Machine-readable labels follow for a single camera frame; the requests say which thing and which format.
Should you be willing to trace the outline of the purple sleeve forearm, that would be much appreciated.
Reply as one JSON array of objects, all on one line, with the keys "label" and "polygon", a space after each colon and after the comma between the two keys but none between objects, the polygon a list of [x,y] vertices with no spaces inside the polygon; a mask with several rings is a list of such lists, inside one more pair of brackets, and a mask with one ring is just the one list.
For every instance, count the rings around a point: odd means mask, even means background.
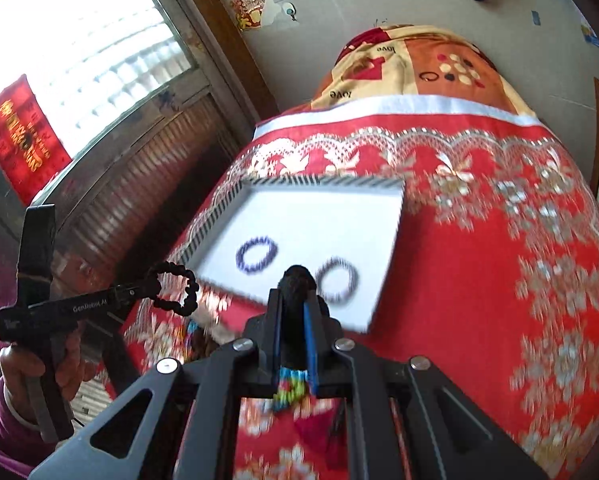
[{"label": "purple sleeve forearm", "polygon": [[56,445],[42,440],[39,428],[19,416],[7,394],[0,378],[0,479],[27,479]]}]

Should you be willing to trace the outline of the left hand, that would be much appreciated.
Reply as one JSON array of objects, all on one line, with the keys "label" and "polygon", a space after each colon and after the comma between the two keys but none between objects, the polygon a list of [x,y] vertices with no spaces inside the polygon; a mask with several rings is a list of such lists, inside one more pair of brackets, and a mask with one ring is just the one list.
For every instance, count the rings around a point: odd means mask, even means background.
[{"label": "left hand", "polygon": [[[81,356],[81,333],[75,330],[68,335],[65,344],[65,356],[57,365],[55,380],[60,387],[63,398],[70,402],[77,394],[81,384],[88,382],[96,374],[98,365]],[[9,344],[0,350],[0,369],[4,382],[6,397],[12,408],[22,419],[32,424],[37,423],[32,409],[27,379],[39,378],[45,372],[43,362],[25,348]]]}]

